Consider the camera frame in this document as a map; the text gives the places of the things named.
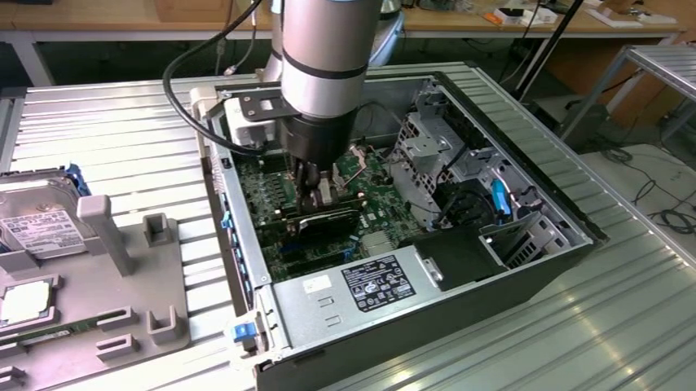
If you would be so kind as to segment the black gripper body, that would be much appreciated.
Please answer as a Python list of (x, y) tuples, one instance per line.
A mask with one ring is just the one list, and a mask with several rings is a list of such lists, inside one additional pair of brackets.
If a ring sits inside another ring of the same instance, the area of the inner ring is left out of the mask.
[(353, 109), (331, 118), (285, 117), (284, 149), (289, 155), (315, 165), (319, 171), (328, 170), (348, 149), (356, 114), (357, 109)]

